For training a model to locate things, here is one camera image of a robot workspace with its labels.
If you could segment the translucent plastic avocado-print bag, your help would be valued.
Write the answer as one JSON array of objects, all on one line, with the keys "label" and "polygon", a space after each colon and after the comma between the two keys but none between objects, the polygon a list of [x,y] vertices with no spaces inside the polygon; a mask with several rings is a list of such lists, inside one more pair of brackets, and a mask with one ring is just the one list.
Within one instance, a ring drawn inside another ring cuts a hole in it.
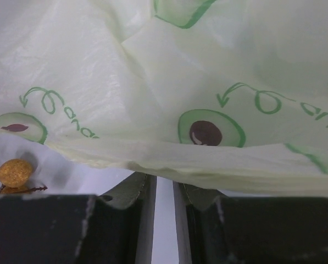
[{"label": "translucent plastic avocado-print bag", "polygon": [[328,197],[328,1],[0,1],[0,134],[96,168]]}]

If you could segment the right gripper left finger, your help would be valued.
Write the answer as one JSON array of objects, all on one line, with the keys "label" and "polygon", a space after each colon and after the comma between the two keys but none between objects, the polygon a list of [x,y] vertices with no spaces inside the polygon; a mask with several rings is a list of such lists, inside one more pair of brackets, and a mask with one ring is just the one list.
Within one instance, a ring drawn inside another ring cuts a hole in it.
[{"label": "right gripper left finger", "polygon": [[151,263],[157,177],[134,172],[101,196],[100,263]]}]

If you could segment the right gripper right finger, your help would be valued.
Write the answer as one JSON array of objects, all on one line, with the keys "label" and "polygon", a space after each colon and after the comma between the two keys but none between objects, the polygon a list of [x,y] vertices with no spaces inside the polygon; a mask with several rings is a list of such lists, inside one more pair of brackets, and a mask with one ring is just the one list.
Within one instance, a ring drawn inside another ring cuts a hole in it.
[{"label": "right gripper right finger", "polygon": [[224,263],[227,249],[216,201],[225,195],[177,182],[173,189],[179,262]]}]

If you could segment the brown fake nuts cluster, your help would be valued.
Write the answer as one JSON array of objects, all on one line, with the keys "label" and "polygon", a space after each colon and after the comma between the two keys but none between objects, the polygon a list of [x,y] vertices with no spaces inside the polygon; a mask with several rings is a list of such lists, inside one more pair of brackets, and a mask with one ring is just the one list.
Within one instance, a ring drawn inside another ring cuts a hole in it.
[{"label": "brown fake nuts cluster", "polygon": [[47,186],[27,186],[33,173],[33,165],[25,159],[16,158],[4,162],[0,166],[0,194],[32,194],[47,190]]}]

